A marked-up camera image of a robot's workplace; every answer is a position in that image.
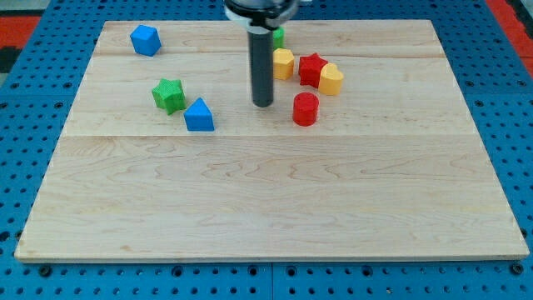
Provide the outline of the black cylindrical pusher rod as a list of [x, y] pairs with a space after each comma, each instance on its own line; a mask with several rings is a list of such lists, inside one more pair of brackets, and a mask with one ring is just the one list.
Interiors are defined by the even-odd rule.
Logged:
[[252, 102], [266, 108], [274, 101], [273, 33], [248, 33]]

